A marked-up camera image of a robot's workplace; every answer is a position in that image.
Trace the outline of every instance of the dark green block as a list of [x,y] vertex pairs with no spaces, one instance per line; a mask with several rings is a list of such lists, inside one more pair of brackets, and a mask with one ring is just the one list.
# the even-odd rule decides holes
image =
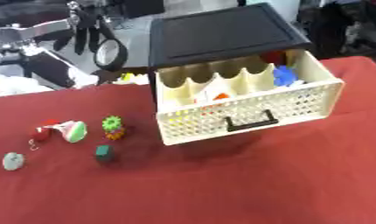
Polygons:
[[107,163],[114,158],[113,149],[110,145],[100,145],[95,151],[95,159],[101,163]]

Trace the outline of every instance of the black handle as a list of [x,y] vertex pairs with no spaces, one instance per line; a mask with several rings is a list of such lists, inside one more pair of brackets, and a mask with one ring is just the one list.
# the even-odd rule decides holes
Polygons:
[[236,131],[236,130],[247,130],[247,129],[252,129],[252,128],[257,128],[257,127],[261,127],[261,126],[279,123],[279,120],[274,118],[274,116],[272,115],[272,113],[269,109],[264,110],[264,113],[266,113],[266,115],[268,117],[267,121],[247,123],[247,124],[242,124],[242,125],[238,125],[238,126],[235,126],[233,124],[232,118],[230,116],[227,116],[226,117],[227,131],[232,132],[232,131]]

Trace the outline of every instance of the red tablecloth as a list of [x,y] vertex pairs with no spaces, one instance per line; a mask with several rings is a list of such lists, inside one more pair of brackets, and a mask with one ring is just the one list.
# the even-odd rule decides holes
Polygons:
[[[148,87],[101,86],[0,98],[0,224],[376,223],[376,65],[324,64],[346,82],[327,119],[164,147]],[[101,120],[122,116],[120,163],[93,158]],[[30,151],[28,130],[82,120],[88,137],[54,135]],[[26,156],[5,171],[4,153]]]

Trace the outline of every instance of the toy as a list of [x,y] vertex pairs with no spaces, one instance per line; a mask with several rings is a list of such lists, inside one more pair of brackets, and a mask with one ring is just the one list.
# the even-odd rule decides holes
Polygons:
[[3,168],[6,171],[15,171],[24,165],[24,155],[16,152],[9,152],[4,155]]
[[100,145],[95,151],[95,159],[100,163],[111,162],[115,157],[113,149],[109,145]]
[[[58,124],[59,122],[54,119],[49,119],[42,123],[43,126]],[[52,133],[51,129],[46,127],[37,127],[31,130],[31,144],[34,142],[43,142],[45,141]]]
[[102,121],[102,128],[105,130],[105,136],[110,140],[118,140],[124,136],[122,119],[112,115]]
[[296,74],[293,70],[287,68],[286,66],[279,66],[274,70],[274,85],[277,87],[287,86],[289,87],[296,80]]
[[84,122],[68,121],[60,124],[45,126],[44,128],[55,129],[61,132],[64,139],[69,143],[77,143],[87,135],[87,126]]

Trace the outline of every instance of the drawer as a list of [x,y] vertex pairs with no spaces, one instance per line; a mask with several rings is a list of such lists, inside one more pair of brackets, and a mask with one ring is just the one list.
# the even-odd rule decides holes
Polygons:
[[[213,69],[222,63],[239,69],[251,67],[252,62],[241,62],[252,61],[250,58],[256,56],[158,69],[157,123],[164,143],[181,144],[328,116],[341,93],[343,81],[305,50],[289,50],[288,55],[291,55],[290,68],[304,84],[259,89],[252,88],[256,80],[249,75],[253,73],[234,76],[233,80],[222,77],[229,87],[236,89],[236,95],[215,101],[194,100],[195,93],[200,91],[198,88],[204,88],[215,79]],[[199,77],[206,76],[201,67],[210,67],[210,74],[207,74],[210,81],[200,83],[192,78],[195,73],[200,73]],[[170,77],[176,77],[178,87],[164,84],[163,75],[167,73],[176,73]]]

